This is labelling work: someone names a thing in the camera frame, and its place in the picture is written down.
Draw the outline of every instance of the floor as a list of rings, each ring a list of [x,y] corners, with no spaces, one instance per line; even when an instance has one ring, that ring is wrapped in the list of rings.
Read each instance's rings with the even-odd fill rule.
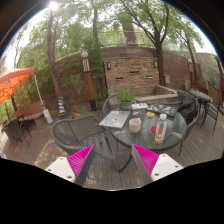
[[[99,120],[103,119],[101,110],[91,113]],[[31,137],[25,133],[28,143],[24,141],[21,148],[18,147],[14,139],[9,139],[6,134],[3,133],[2,136],[0,136],[2,153],[5,154],[9,160],[34,165],[41,169],[46,169],[60,156],[68,157],[68,154],[58,147],[51,138],[51,126],[57,120],[58,118],[54,118],[51,124],[45,123],[40,128],[37,128],[35,124],[32,123],[30,125]],[[202,119],[199,117],[192,132],[183,144],[180,156],[178,155],[179,145],[166,152],[183,167],[216,160],[222,155],[224,149],[224,116],[219,113],[213,136],[212,130],[214,127],[214,120],[208,116],[205,125],[200,128],[201,122]],[[112,137],[111,140],[117,156],[118,167],[121,168],[130,155],[130,149],[120,145],[119,151],[117,151],[115,141]],[[85,188],[111,191],[133,189],[141,186],[142,183],[133,160],[120,174],[113,169],[110,162],[91,165],[89,169],[89,178],[86,178],[84,184]]]

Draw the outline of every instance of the white bottle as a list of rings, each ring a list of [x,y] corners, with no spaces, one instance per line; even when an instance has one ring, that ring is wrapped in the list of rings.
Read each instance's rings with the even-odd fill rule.
[[[155,142],[156,144],[161,144],[164,140],[164,136],[166,133],[167,121],[166,121],[166,114],[160,114],[159,121],[156,126],[156,134],[155,134]]]

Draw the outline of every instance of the orange umbrella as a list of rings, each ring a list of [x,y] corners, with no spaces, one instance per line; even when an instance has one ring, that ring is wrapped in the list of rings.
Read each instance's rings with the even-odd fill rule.
[[[0,105],[9,99],[34,72],[34,68],[8,69],[4,67],[0,73]]]

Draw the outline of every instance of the bench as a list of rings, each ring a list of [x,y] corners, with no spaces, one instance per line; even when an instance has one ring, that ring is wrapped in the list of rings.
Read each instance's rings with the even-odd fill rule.
[[[37,127],[39,127],[46,122],[43,111],[44,108],[41,104],[41,101],[38,101],[37,103],[33,103],[27,107],[15,111],[13,113],[13,117],[18,118],[23,114],[24,120],[34,120]]]

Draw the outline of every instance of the potted plant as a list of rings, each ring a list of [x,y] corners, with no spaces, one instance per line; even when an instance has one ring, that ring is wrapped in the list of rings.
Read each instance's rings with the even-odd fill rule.
[[[120,101],[121,110],[132,110],[132,100],[134,99],[134,94],[128,87],[120,88],[120,90],[116,92],[116,95],[117,99]]]

